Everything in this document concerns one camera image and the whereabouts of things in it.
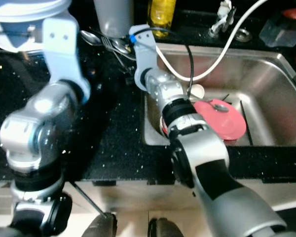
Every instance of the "fork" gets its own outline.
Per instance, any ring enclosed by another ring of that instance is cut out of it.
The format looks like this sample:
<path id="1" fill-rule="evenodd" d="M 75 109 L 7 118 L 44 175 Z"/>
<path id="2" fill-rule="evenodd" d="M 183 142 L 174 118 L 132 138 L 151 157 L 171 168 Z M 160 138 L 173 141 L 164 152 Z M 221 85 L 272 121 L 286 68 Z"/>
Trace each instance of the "fork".
<path id="1" fill-rule="evenodd" d="M 123 63 L 123 61 L 120 59 L 120 57 L 117 55 L 117 53 L 114 51 L 112 42 L 110 41 L 110 39 L 106 36 L 101 36 L 101 40 L 102 40 L 102 44 L 103 46 L 107 49 L 107 51 L 112 52 L 115 57 L 117 58 L 117 60 L 119 61 L 119 63 L 122 65 L 122 67 L 131 74 L 130 70 L 125 66 L 125 64 Z"/>

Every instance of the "faucet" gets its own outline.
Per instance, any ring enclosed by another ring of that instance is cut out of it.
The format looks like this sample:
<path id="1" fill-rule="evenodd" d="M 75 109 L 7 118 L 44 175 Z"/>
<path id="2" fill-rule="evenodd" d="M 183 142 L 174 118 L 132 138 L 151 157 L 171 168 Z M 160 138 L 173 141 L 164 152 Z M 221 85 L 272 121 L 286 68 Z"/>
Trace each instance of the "faucet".
<path id="1" fill-rule="evenodd" d="M 221 1 L 221 5 L 217 12 L 216 23 L 209 29 L 209 35 L 213 38 L 217 38 L 219 32 L 226 32 L 229 25 L 233 23 L 233 16 L 236 12 L 236 7 L 231 5 L 231 0 Z"/>

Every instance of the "pink plate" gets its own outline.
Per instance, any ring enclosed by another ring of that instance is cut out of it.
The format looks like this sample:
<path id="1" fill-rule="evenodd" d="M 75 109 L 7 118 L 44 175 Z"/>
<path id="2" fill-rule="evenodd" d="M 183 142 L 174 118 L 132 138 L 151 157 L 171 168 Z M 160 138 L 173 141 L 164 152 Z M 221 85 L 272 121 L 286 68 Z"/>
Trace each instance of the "pink plate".
<path id="1" fill-rule="evenodd" d="M 217 111 L 205 101 L 195 102 L 194 108 L 222 139 L 236 140 L 245 134 L 247 129 L 246 122 L 234 107 L 225 101 L 217 99 L 213 99 L 210 103 L 212 105 L 224 105 L 229 111 Z"/>

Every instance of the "black cable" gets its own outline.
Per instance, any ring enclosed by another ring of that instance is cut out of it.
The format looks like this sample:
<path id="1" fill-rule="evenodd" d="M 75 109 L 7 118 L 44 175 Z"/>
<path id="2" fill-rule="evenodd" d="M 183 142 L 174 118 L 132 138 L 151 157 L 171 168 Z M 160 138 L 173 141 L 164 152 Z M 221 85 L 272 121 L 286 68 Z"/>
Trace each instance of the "black cable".
<path id="1" fill-rule="evenodd" d="M 189 57 L 190 66 L 191 66 L 190 80 L 189 80 L 188 91 L 187 91 L 187 96 L 190 97 L 190 95 L 191 95 L 191 88 L 192 88 L 192 84 L 193 84 L 193 77 L 194 77 L 194 61 L 193 61 L 192 52 L 191 52 L 188 44 L 186 43 L 186 41 L 179 34 L 173 32 L 171 30 L 162 28 L 162 27 L 149 27 L 149 28 L 145 28 L 145 29 L 142 29 L 142 30 L 139 30 L 139 31 L 133 33 L 133 35 L 136 36 L 136 35 L 138 35 L 138 34 L 140 34 L 142 32 L 146 32 L 146 31 L 164 31 L 164 32 L 168 32 L 170 34 L 173 34 L 175 37 L 179 38 L 181 40 L 181 42 L 184 44 L 184 46 L 186 47 L 186 50 L 187 50 L 187 53 L 188 53 L 188 57 Z"/>
<path id="2" fill-rule="evenodd" d="M 70 184 L 80 193 L 87 201 L 90 203 L 104 218 L 107 218 L 104 211 L 102 211 L 92 200 L 89 196 L 73 181 Z"/>

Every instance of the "blue clip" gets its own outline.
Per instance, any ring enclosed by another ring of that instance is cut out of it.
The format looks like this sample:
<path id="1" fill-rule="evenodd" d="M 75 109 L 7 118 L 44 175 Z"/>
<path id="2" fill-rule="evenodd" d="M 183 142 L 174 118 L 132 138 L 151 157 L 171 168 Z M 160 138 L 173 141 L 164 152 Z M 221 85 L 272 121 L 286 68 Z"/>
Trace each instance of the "blue clip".
<path id="1" fill-rule="evenodd" d="M 137 40 L 136 40 L 136 37 L 134 35 L 130 35 L 129 36 L 129 39 L 132 43 L 135 43 Z"/>

